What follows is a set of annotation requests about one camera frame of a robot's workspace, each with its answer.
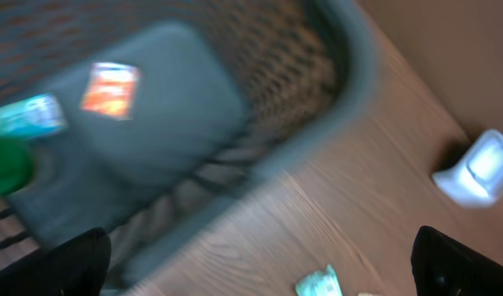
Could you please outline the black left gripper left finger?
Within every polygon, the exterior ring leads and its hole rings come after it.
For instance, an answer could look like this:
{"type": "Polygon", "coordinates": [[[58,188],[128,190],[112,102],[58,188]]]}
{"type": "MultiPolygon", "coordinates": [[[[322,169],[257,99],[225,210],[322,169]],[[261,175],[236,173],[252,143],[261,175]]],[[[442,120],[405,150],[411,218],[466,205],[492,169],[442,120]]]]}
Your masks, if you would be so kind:
{"type": "Polygon", "coordinates": [[[110,259],[110,237],[104,229],[90,229],[0,271],[0,296],[99,296],[110,259]]]}

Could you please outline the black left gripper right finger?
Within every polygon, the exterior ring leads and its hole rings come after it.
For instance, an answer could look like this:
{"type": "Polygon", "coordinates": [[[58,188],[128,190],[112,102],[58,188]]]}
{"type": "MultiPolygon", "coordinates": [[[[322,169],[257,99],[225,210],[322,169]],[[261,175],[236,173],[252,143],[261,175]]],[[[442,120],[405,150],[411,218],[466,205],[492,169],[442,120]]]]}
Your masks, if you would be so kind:
{"type": "Polygon", "coordinates": [[[411,266],[418,296],[503,296],[503,266],[431,226],[417,233],[411,266]]]}

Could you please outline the teal snack packet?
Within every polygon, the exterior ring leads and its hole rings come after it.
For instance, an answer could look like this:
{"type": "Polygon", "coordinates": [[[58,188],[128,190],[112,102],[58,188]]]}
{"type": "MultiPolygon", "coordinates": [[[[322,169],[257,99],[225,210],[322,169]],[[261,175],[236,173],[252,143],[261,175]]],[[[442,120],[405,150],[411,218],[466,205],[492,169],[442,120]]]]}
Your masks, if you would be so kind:
{"type": "Polygon", "coordinates": [[[301,279],[296,283],[295,291],[298,296],[343,296],[335,269],[331,265],[301,279]]]}

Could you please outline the orange snack packet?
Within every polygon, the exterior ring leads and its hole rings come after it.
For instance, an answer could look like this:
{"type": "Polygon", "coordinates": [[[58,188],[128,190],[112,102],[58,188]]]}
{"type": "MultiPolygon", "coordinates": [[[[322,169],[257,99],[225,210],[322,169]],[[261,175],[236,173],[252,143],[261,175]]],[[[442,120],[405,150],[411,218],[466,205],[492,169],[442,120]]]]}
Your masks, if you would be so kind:
{"type": "Polygon", "coordinates": [[[140,76],[140,70],[132,65],[94,63],[81,109],[118,120],[128,119],[140,76]]]}

